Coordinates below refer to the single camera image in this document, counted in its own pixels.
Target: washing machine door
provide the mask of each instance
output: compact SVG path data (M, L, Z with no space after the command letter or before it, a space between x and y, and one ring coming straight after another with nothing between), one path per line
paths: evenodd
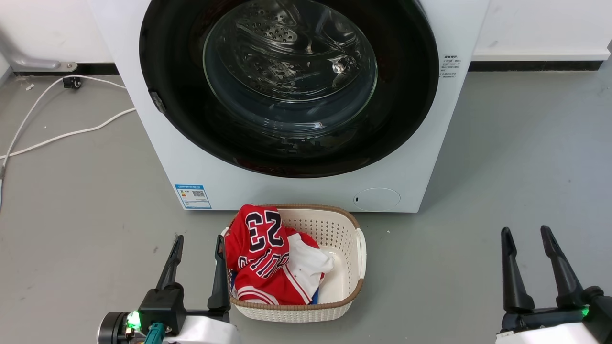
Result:
M411 0L152 0L140 59L157 108L233 165L333 176L401 146L438 85Z

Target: green light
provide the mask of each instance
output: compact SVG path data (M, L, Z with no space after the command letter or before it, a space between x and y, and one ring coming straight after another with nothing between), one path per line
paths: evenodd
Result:
M140 314L135 310L127 316L127 325L133 329L140 328Z

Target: power cord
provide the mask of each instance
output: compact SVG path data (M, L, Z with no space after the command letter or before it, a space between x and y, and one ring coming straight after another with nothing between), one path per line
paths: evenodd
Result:
M22 154L22 153L25 153L25 152L31 151L31 150L33 150L33 149L36 149L36 148L38 148L38 147L42 147L42 146L44 146L44 145L46 145L46 144L49 144L49 143L51 143L51 142L53 142L53 141L57 141L57 140L59 140L59 139L61 139L61 138L64 138L64 137L68 137L68 136L72 136L72 135L76 135L76 134L80 134L80 133L86 133L86 132L92 132L92 131L94 131L94 130L98 130L98 129L100 129L100 128L102 128L102 127L106 126L106 125L107 125L107 124L109 124L110 122L114 121L115 119L117 119L117 118L119 118L119 117L121 117L121 116L123 116L123 115L125 115L125 114L127 114L127 113L130 113L130 112L132 112L132 111L135 111L135 110L136 110L136 108L131 108L131 109L129 109L129 110L122 111L122 112L120 112L120 113L118 113L118 114L114 115L112 118L110 118L110 119L109 119L109 120L107 120L106 122L104 122L104 123L102 123L102 124L98 125L97 127L93 127L93 128L89 128L89 129L83 129L83 130L79 130L79 131L76 131L76 132L71 132L71 133L66 133L66 134L63 134L63 135L59 135L59 136L54 137L54 138L52 138L52 139L50 139L50 140L46 140L46 141L44 141L44 142L41 142L41 143L39 143L39 144L35 144L35 145L31 146L31 147L28 147L28 148L26 148L26 149L22 149L22 150L20 150L20 151L18 151L18 152L14 152L14 153L12 153L12 154L11 154L11 150L13 149L13 146L14 146L14 145L15 145L15 143L17 142L17 138L19 137L19 134L21 133L21 130L23 129L23 126L25 125L26 121L27 121L27 120L28 120L28 118L30 117L30 114L32 113L32 111L34 111L34 108L36 107L36 105L38 105L38 102L40 101L40 99L42 99L42 97L43 97L43 96L44 96L44 95L45 95L45 94L46 94L46 93L47 93L47 92L48 92L48 91L49 91L49 90L50 90L50 89L51 89L53 86L55 86L55 85L57 85L58 83L62 82L62 81L65 79L65 78L83 78L83 79L95 80L95 81L100 81L100 82L102 82L102 83L111 84L111 85L113 85L113 86L117 86L117 87L119 87L119 88L125 89L125 86L121 86L120 84L116 84L116 83L114 83L114 82L110 82L110 81L108 81L108 80L103 80L103 79L98 79L98 78L93 78L93 77L86 77L86 76L84 76L84 75L68 75L68 76L66 76L66 77L62 77L61 79L56 80L54 83L52 83L51 85L49 85L49 87L47 87L47 89L46 89L44 92L42 92L42 94L41 94L41 95L40 95L40 97L39 97L39 98L36 100L36 102L34 102L34 105L33 105L33 106L32 106L32 108L30 109L30 111L28 111L28 114L27 114L27 115L26 115L26 117L23 119L23 122L21 122L21 125L19 126L19 128L17 129L17 132L15 133L15 136L13 137L13 141L11 141L11 143L10 143L10 145L9 145L9 149L8 149L8 150L7 150L7 152L6 152L6 155L4 155L4 156L1 156L1 157L0 157L0 159L4 159L4 161L2 162L2 166L0 166L0 211L2 210L2 182L3 182L3 180L4 180L4 175L5 175L5 173L6 173L6 164L7 164L7 162L9 161L9 157L12 157L12 156L15 156L15 155L18 155L18 154Z

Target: teal connector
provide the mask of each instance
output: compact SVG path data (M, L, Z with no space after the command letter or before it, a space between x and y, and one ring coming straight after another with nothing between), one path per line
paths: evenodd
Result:
M166 337L166 326L162 323L154 323L149 329L144 344L162 344L164 337Z

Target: black baseboard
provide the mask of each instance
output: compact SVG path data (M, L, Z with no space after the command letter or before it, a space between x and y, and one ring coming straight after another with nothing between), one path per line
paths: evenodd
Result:
M79 75L119 75L117 66L114 63L79 63L76 70L72 72L15 72L18 77L61 77L64 75L79 74Z
M542 72L545 70L598 70L603 61L472 61L470 72ZM74 72L15 72L18 77L119 75L114 63L81 63Z
M603 61L472 61L470 72L543 72L598 70Z

